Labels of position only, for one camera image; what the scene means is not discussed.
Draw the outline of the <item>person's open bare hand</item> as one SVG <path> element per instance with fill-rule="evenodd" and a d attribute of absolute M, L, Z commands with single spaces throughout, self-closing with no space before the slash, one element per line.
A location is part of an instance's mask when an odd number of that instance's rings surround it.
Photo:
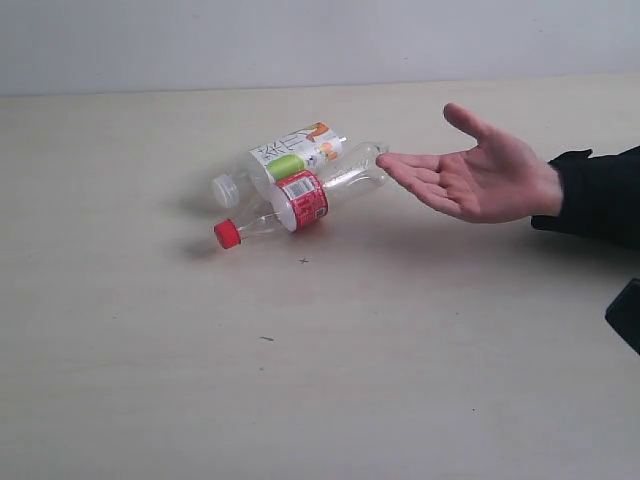
<path fill-rule="evenodd" d="M 529 145 L 454 103 L 443 115 L 476 145 L 439 155 L 386 153 L 377 165 L 425 205 L 468 223 L 559 215 L 559 174 Z"/>

